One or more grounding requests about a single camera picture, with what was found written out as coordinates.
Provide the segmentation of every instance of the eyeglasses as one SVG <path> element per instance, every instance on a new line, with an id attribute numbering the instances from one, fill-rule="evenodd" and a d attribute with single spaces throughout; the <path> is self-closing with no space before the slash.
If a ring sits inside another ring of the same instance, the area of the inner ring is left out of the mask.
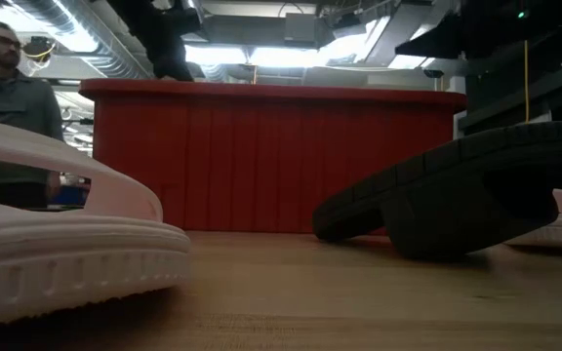
<path id="1" fill-rule="evenodd" d="M 20 42 L 17 40 L 13 40 L 10 38 L 6 38 L 5 36 L 0 35 L 0 44 L 5 46 L 14 46 L 15 49 L 20 49 Z"/>

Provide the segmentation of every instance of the ceiling pipe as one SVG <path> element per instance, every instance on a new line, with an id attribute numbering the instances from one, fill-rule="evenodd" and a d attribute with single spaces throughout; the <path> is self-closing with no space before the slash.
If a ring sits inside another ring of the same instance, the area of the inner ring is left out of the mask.
<path id="1" fill-rule="evenodd" d="M 79 0 L 5 0 L 15 10 L 42 24 L 45 31 L 106 78 L 150 79 L 114 33 Z"/>

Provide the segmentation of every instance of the gray shirt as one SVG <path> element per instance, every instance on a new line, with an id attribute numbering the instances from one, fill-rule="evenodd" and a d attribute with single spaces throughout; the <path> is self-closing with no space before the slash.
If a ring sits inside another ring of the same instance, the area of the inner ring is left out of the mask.
<path id="1" fill-rule="evenodd" d="M 49 85 L 19 72 L 0 79 L 0 123 L 63 140 L 60 107 Z M 0 183 L 46 183 L 49 172 L 0 162 Z"/>

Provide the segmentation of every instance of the beard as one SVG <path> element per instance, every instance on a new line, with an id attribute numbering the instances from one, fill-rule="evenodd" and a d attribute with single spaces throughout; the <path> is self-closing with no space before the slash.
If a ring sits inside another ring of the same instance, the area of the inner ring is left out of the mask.
<path id="1" fill-rule="evenodd" d="M 0 56 L 0 66 L 13 69 L 17 68 L 20 62 L 20 55 L 14 53 L 8 53 Z"/>

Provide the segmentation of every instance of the ceiling light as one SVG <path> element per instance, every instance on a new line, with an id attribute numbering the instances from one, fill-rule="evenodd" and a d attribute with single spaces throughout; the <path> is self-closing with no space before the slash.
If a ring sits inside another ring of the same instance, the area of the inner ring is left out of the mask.
<path id="1" fill-rule="evenodd" d="M 414 57 L 408 55 L 396 55 L 394 60 L 389 64 L 387 68 L 396 69 L 414 69 L 418 67 L 426 58 Z"/>
<path id="2" fill-rule="evenodd" d="M 368 24 L 366 24 L 366 29 L 368 30 L 368 39 L 366 39 L 366 44 L 357 52 L 355 57 L 355 62 L 362 61 L 368 57 L 372 49 L 374 49 L 377 41 L 381 38 L 385 27 L 389 23 L 390 16 L 375 19 Z"/>
<path id="3" fill-rule="evenodd" d="M 186 45 L 185 60 L 198 64 L 244 64 L 246 55 L 240 48 Z"/>
<path id="4" fill-rule="evenodd" d="M 313 67 L 318 52 L 313 49 L 256 48 L 251 56 L 251 64 L 263 67 Z"/>
<path id="5" fill-rule="evenodd" d="M 420 67 L 427 68 L 434 61 L 435 61 L 435 58 L 427 58 L 424 62 L 421 63 Z"/>

